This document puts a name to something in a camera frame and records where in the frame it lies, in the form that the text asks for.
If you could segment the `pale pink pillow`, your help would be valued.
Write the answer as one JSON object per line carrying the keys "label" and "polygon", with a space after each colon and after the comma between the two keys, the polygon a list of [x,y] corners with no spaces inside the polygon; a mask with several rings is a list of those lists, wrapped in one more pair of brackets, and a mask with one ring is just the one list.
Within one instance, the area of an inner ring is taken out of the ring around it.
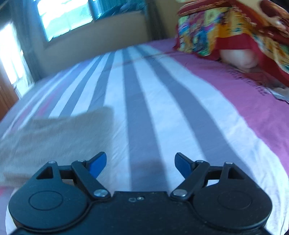
{"label": "pale pink pillow", "polygon": [[223,62],[239,69],[251,69],[258,65],[257,55],[250,49],[245,50],[220,50]]}

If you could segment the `beige fleece pants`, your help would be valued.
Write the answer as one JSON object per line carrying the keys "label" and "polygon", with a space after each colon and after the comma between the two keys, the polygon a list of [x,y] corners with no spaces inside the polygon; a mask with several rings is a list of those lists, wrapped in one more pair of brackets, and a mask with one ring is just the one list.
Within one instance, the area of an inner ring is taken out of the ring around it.
{"label": "beige fleece pants", "polygon": [[114,112],[101,107],[73,117],[38,118],[1,140],[1,185],[21,187],[49,161],[70,165],[113,153]]}

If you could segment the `striped bed sheet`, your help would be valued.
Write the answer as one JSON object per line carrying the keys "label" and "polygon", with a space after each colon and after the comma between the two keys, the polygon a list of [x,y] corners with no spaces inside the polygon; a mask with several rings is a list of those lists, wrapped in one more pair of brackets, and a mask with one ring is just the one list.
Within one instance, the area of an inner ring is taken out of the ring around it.
{"label": "striped bed sheet", "polygon": [[288,103],[229,65],[153,41],[105,53],[42,79],[1,121],[1,140],[32,119],[101,107],[114,112],[111,158],[98,177],[110,191],[173,191],[180,152],[236,164],[273,204],[266,229],[288,231]]}

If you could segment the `dark grey curtain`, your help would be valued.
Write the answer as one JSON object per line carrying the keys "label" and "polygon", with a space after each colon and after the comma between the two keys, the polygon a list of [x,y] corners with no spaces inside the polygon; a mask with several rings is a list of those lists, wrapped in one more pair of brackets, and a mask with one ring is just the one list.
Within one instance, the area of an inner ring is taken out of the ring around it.
{"label": "dark grey curtain", "polygon": [[33,48],[31,24],[29,21],[29,7],[32,1],[9,1],[11,17],[16,28],[17,37],[23,50],[23,55],[34,82],[43,78],[43,71]]}

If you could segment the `bedroom window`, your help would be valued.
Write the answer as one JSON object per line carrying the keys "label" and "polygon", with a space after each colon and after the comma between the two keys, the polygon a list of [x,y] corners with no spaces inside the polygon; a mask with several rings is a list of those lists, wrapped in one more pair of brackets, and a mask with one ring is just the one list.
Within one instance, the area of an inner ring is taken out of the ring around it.
{"label": "bedroom window", "polygon": [[48,0],[33,3],[48,42],[93,21],[145,8],[145,1],[125,0]]}

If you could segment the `brown wooden door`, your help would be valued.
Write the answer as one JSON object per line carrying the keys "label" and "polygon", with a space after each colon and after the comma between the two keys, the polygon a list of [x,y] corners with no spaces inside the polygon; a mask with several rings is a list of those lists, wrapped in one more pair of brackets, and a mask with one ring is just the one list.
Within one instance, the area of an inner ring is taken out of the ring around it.
{"label": "brown wooden door", "polygon": [[0,118],[1,120],[8,113],[8,111],[17,103],[19,97],[17,96],[7,74],[1,71],[1,90],[0,90]]}

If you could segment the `colourful patterned blanket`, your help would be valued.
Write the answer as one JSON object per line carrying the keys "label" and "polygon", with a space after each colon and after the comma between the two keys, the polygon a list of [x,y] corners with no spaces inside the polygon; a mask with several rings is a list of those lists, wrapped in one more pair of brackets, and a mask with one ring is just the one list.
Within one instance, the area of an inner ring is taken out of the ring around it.
{"label": "colourful patterned blanket", "polygon": [[210,60],[220,50],[252,50],[262,71],[288,86],[288,1],[183,1],[175,49]]}

